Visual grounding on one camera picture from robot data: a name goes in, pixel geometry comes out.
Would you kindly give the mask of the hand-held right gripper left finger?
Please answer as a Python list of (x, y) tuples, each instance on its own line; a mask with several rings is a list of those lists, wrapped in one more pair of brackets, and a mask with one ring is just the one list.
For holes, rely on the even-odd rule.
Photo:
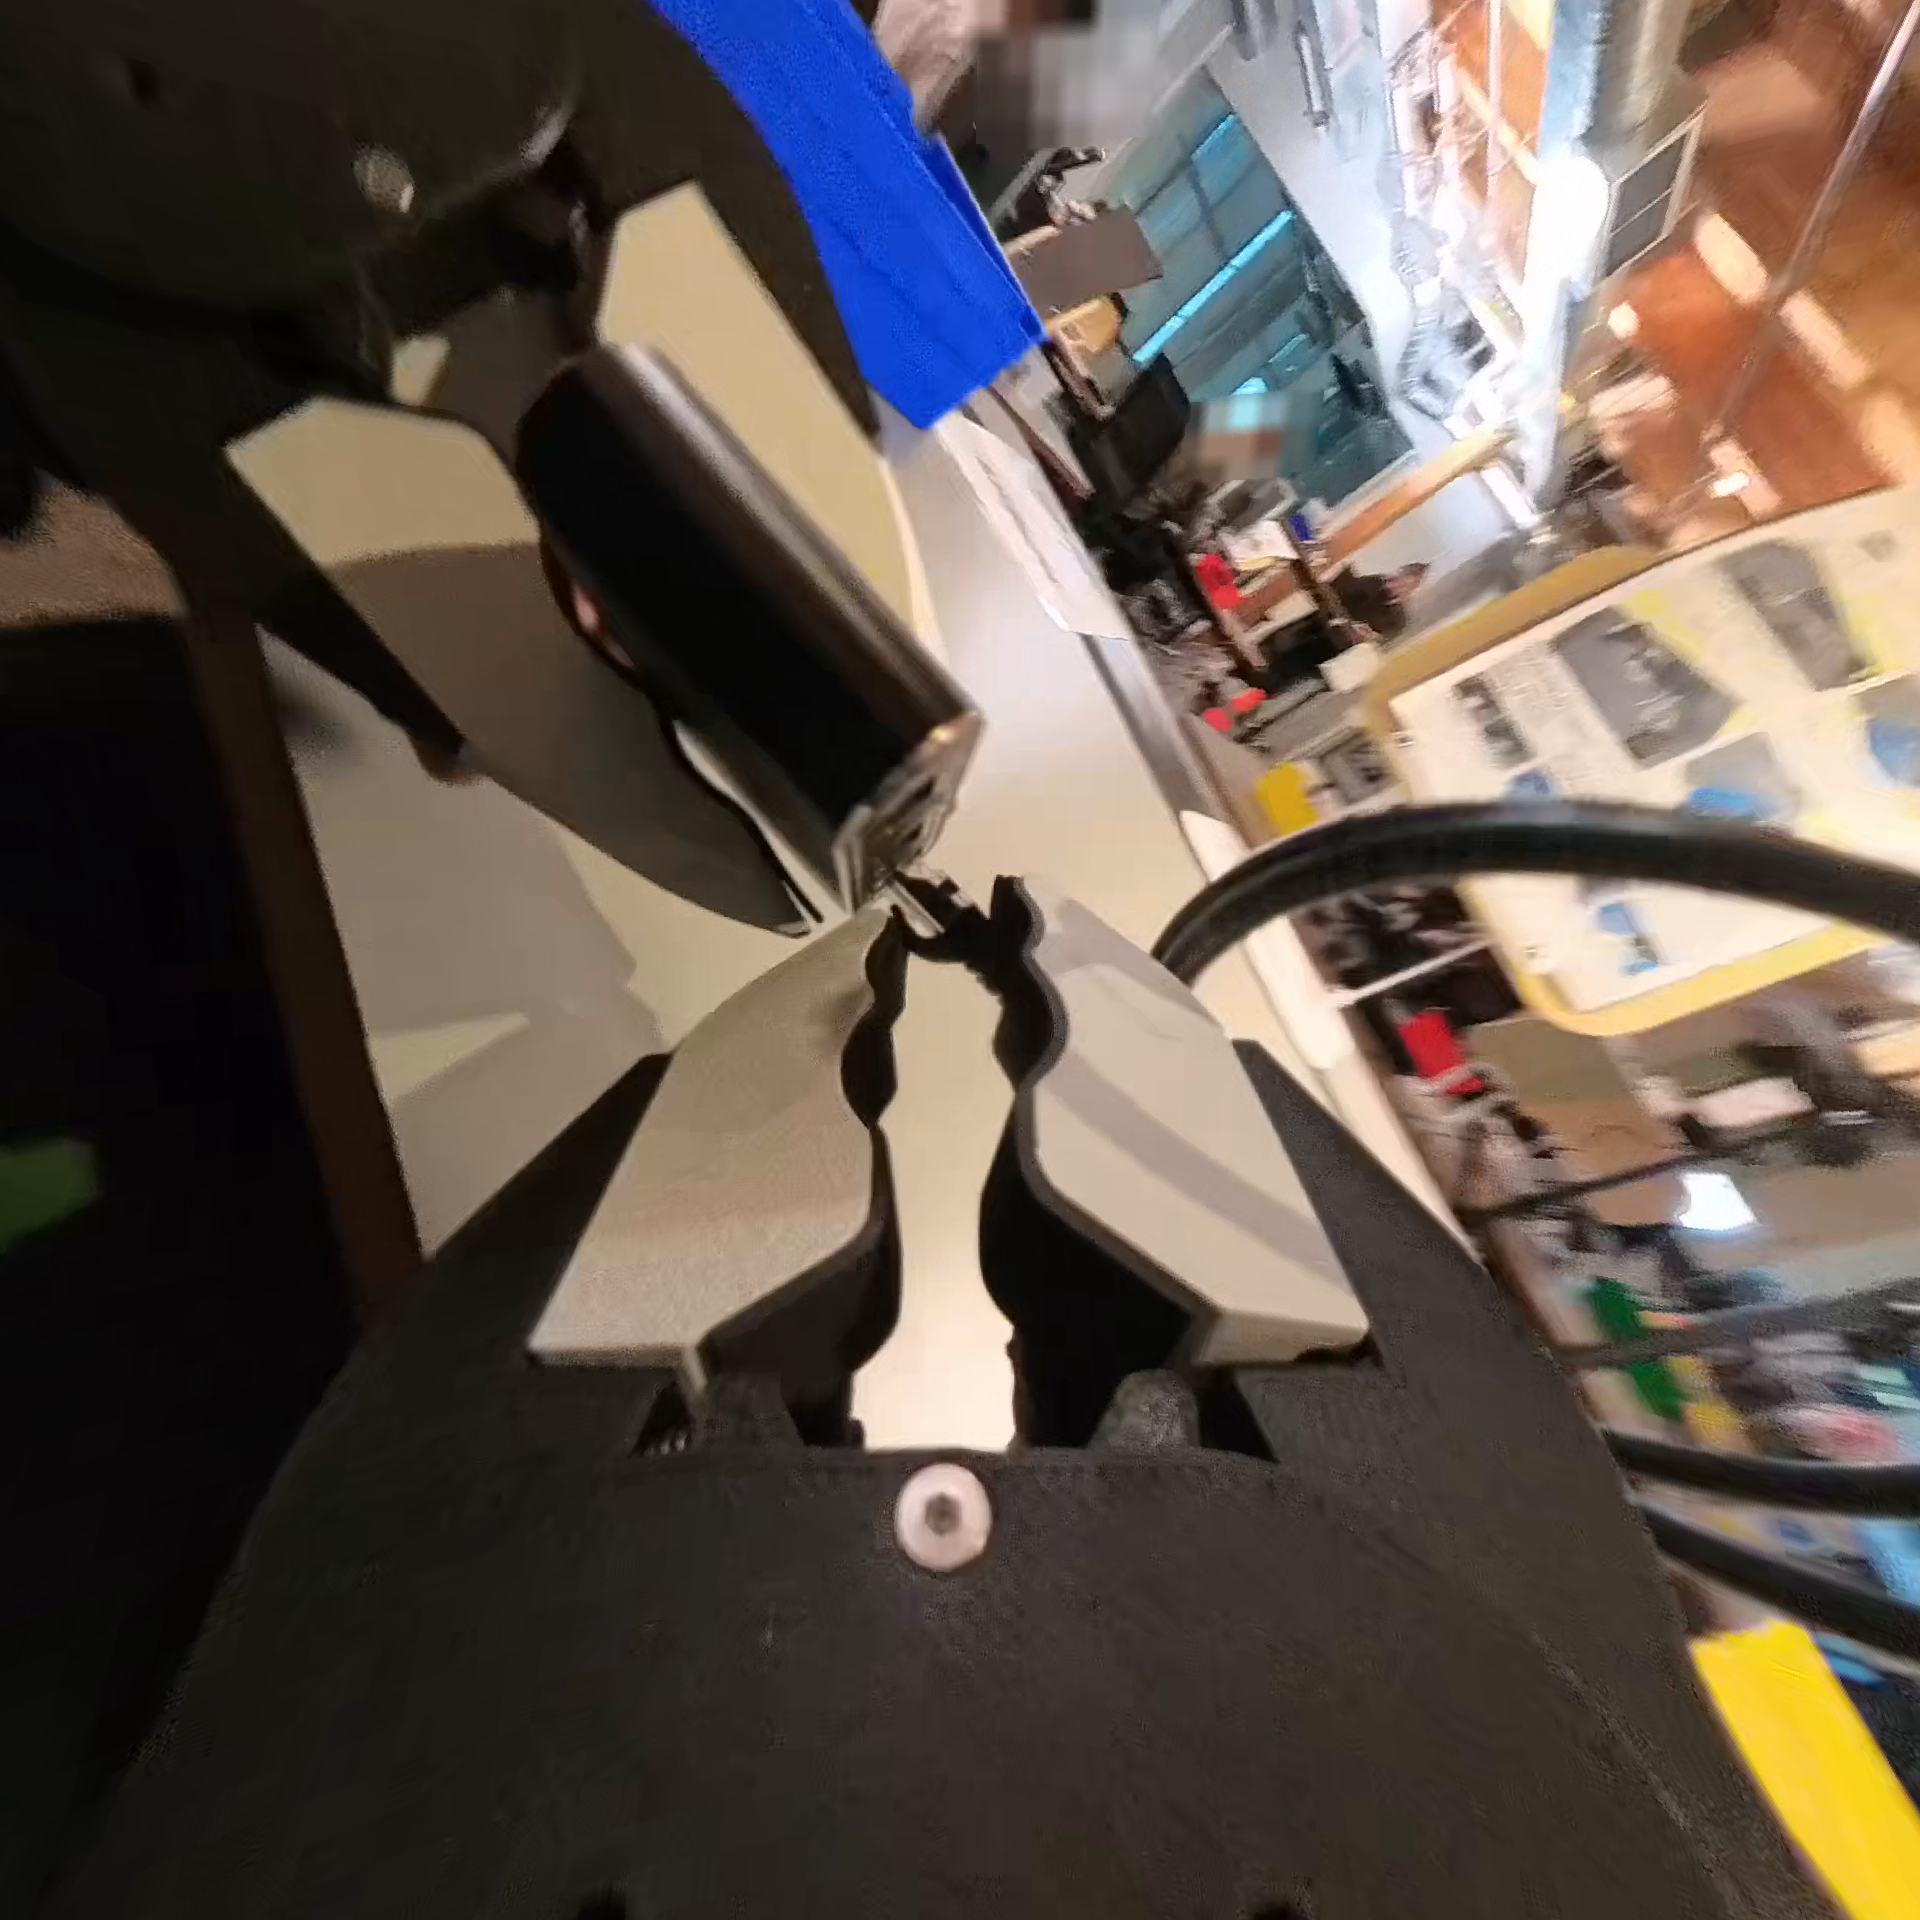
[(909, 939), (865, 909), (688, 1030), (527, 1350), (672, 1373), (854, 1373), (902, 1300)]

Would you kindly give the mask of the white paper sheet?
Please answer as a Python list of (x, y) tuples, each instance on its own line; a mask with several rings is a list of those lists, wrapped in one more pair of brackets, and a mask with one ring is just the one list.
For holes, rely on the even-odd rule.
[(1055, 624), (1085, 638), (1127, 640), (1121, 601), (1031, 453), (967, 415), (942, 421), (936, 438)]

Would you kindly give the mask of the yellow plastic bin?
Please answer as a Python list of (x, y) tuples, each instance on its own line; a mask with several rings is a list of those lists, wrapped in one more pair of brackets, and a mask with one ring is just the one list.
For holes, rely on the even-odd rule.
[(1769, 1620), (1687, 1646), (1754, 1784), (1832, 1909), (1917, 1917), (1917, 1803), (1811, 1632)]

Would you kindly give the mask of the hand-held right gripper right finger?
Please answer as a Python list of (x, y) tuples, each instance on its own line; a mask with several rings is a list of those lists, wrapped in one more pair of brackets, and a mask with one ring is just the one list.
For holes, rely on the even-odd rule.
[(1046, 880), (999, 878), (1014, 1109), (981, 1261), (1041, 1368), (1352, 1352), (1369, 1318), (1229, 1028)]

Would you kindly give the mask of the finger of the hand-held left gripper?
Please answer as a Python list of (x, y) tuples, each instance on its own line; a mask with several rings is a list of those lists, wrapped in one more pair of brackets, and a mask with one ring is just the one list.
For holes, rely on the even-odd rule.
[(751, 812), (569, 625), (538, 521), (483, 431), (323, 397), (225, 455), (481, 775), (688, 905), (787, 939), (819, 926)]
[(877, 431), (845, 404), (699, 184), (616, 221), (597, 334), (672, 365), (922, 651), (945, 659), (920, 541)]

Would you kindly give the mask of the black ethernet adapter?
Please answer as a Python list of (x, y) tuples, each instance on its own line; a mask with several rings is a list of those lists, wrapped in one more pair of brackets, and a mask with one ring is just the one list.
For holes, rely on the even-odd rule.
[(679, 369), (642, 348), (576, 356), (512, 465), (626, 677), (839, 905), (928, 861), (981, 710)]

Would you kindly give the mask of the blue plastic bin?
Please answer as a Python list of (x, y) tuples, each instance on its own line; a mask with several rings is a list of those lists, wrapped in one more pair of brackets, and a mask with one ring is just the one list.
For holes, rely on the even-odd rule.
[(655, 3), (743, 109), (821, 253), (859, 373), (931, 429), (1042, 342), (941, 137), (845, 3)]

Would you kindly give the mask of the instruction sheet stand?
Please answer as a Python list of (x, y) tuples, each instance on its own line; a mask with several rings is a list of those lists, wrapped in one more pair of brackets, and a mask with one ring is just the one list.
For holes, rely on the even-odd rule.
[[(1403, 803), (1631, 803), (1919, 868), (1919, 493), (1891, 486), (1640, 564), (1625, 548), (1413, 640), (1359, 727)], [(1624, 1039), (1878, 939), (1654, 880), (1463, 895), (1522, 1004)]]

